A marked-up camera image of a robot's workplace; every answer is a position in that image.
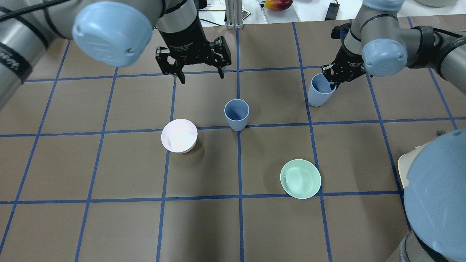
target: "green bowl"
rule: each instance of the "green bowl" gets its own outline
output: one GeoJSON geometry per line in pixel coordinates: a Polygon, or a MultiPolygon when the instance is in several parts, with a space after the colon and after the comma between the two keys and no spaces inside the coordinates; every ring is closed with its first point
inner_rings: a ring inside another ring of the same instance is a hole
{"type": "Polygon", "coordinates": [[[319,191],[322,180],[314,164],[303,159],[295,159],[286,163],[281,169],[280,182],[290,196],[306,199],[319,191]]]}

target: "bowl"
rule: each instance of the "bowl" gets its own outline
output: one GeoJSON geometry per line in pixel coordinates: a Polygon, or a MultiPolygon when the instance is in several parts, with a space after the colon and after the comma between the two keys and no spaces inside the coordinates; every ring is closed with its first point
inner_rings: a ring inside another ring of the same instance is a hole
{"type": "Polygon", "coordinates": [[[187,119],[176,119],[169,122],[162,130],[162,144],[173,153],[184,154],[196,145],[198,130],[187,119]]]}
{"type": "Polygon", "coordinates": [[[281,186],[292,197],[307,199],[320,189],[319,170],[309,161],[295,159],[286,163],[280,172],[281,186]]]}

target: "cable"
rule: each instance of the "cable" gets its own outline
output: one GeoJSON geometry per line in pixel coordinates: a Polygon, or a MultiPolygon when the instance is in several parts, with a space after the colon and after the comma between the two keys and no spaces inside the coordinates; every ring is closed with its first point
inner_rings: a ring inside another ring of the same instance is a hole
{"type": "Polygon", "coordinates": [[[3,21],[8,20],[10,18],[15,18],[15,17],[21,16],[23,14],[28,14],[28,13],[32,13],[32,12],[37,11],[37,10],[42,10],[42,9],[45,9],[45,8],[48,8],[48,7],[56,6],[58,4],[68,2],[68,1],[69,0],[51,0],[51,1],[41,3],[41,4],[38,4],[38,5],[21,8],[21,9],[15,10],[13,12],[9,12],[7,14],[0,15],[0,22],[3,22],[3,21]]]}
{"type": "Polygon", "coordinates": [[[214,24],[214,25],[217,25],[217,26],[222,26],[222,25],[220,25],[220,24],[217,24],[217,23],[215,23],[215,22],[212,22],[212,21],[209,21],[209,20],[205,20],[205,19],[202,19],[202,18],[199,18],[199,20],[204,21],[204,22],[208,22],[208,23],[211,23],[211,24],[214,24]]]}

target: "red and yellow fruit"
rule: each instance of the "red and yellow fruit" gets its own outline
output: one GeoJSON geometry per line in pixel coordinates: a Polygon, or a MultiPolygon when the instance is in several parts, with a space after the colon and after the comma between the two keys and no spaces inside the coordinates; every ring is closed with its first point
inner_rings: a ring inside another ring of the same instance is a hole
{"type": "Polygon", "coordinates": [[[268,9],[282,11],[288,9],[292,3],[293,0],[266,0],[264,5],[268,9]]]}

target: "white table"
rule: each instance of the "white table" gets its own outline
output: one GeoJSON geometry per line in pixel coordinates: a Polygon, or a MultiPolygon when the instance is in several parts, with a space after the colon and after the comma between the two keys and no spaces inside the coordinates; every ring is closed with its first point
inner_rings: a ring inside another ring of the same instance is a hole
{"type": "MultiPolygon", "coordinates": [[[[225,0],[213,0],[215,6],[221,7],[225,0]]],[[[295,8],[300,21],[322,21],[330,2],[334,0],[294,0],[295,8]]],[[[354,19],[362,5],[362,0],[339,0],[340,10],[338,11],[337,20],[354,19]]],[[[263,24],[265,23],[259,6],[260,0],[242,0],[242,5],[252,14],[244,19],[245,24],[263,24]]],[[[443,14],[466,14],[466,0],[459,0],[456,4],[448,7],[428,7],[419,4],[415,0],[406,0],[402,9],[398,12],[399,17],[405,16],[427,16],[443,14]]],[[[202,11],[199,17],[218,24],[225,24],[225,12],[222,11],[202,11]]],[[[202,22],[203,26],[212,26],[207,22],[202,22]]]]}

